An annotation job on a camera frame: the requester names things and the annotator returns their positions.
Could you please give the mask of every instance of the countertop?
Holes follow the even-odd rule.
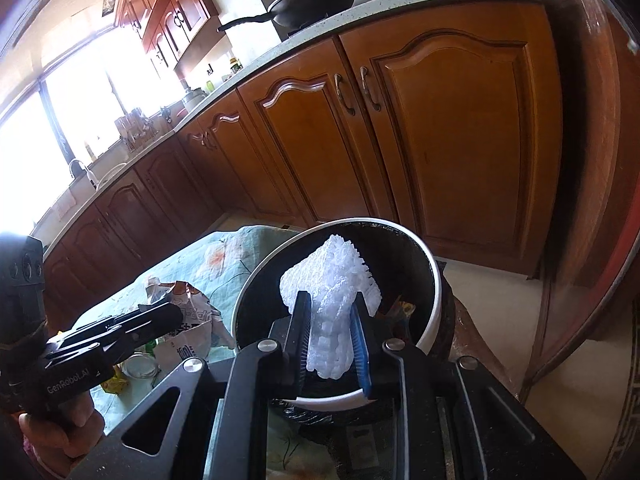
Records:
[[[353,27],[353,25],[359,24],[359,22],[366,22],[367,20],[377,19],[385,16],[386,14],[393,14],[395,12],[398,12],[399,10],[405,10],[410,7],[423,7],[428,5],[441,4],[443,4],[443,0],[371,0],[370,2],[360,4],[356,7],[351,7],[351,9],[345,10],[344,12],[340,12],[335,16],[331,16],[330,18],[317,22],[310,27],[307,27],[304,30],[300,31],[299,33],[293,35],[288,40],[283,41],[281,44],[273,47],[268,52],[265,52],[264,54],[262,54],[262,56],[249,63],[231,79],[228,79],[228,81],[224,82],[211,94],[209,94],[206,98],[199,102],[198,105],[183,120],[181,120],[180,123],[178,123],[172,131],[168,132],[164,136],[158,137],[150,145],[146,146],[140,152],[131,157],[127,161],[127,165],[118,173],[116,173],[116,175],[110,180],[110,183],[100,190],[96,191],[92,195],[92,197],[76,212],[73,218],[65,225],[60,234],[56,236],[52,243],[50,243],[49,248],[44,254],[45,259],[49,256],[56,244],[62,239],[62,237],[68,231],[69,227],[73,225],[73,223],[80,217],[80,215],[82,215],[82,213],[87,210],[87,208],[94,202],[96,198],[101,195],[102,192],[104,192],[112,183],[116,182],[116,180],[122,174],[124,174],[126,171],[129,171],[132,165],[134,165],[156,146],[162,144],[162,142],[165,142],[171,136],[179,132],[195,116],[201,113],[201,111],[207,108],[218,98],[222,97],[224,94],[238,86],[241,82],[259,72],[263,67],[271,64],[273,61],[276,61],[281,57],[284,57],[290,52],[299,49],[307,43],[322,38],[323,36],[335,34],[345,28]]]

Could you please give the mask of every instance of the yellow wrapper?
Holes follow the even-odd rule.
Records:
[[[129,381],[122,373],[122,370],[120,370],[120,367],[118,365],[115,365],[113,369],[115,370],[116,374],[108,381],[104,381],[103,383],[101,383],[100,386],[102,386],[102,389],[108,394],[119,395],[127,386],[127,384],[129,384]]]

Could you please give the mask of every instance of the crumpled paper wrapper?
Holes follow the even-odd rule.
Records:
[[[146,296],[150,304],[164,299],[182,310],[182,325],[169,332],[154,348],[163,372],[169,373],[189,357],[205,359],[212,347],[226,346],[231,350],[236,347],[220,311],[191,283],[161,283],[158,278],[151,277],[146,280]]]

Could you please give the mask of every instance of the black pot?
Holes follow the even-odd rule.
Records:
[[[258,16],[238,18],[218,27],[223,32],[241,23],[263,23],[273,20],[283,27],[297,29],[349,9],[354,0],[275,0],[267,12]]]
[[[382,294],[380,311],[386,312],[398,295],[402,295],[404,301],[414,303],[416,310],[409,322],[412,339],[426,352],[432,346],[434,349],[444,346],[440,350],[446,358],[453,330],[451,325],[447,334],[440,335],[442,284],[431,252],[408,229],[373,218],[343,219],[316,226],[283,243],[267,256],[252,272],[236,301],[231,331],[238,347],[241,349],[266,338],[273,321],[289,315],[280,296],[283,273],[309,256],[332,234],[351,241],[369,266]],[[437,341],[434,345],[436,336],[442,343]],[[339,402],[331,400],[338,396],[349,398]],[[315,372],[308,372],[303,397],[298,398],[297,406],[324,412],[359,408],[366,403],[354,370],[347,371],[337,381],[322,380]]]

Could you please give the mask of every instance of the wok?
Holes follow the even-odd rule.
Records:
[[[238,18],[218,27],[223,32],[241,23],[264,23],[273,20],[287,28],[302,28],[338,12],[349,9],[354,0],[275,0],[267,12],[258,16]]]

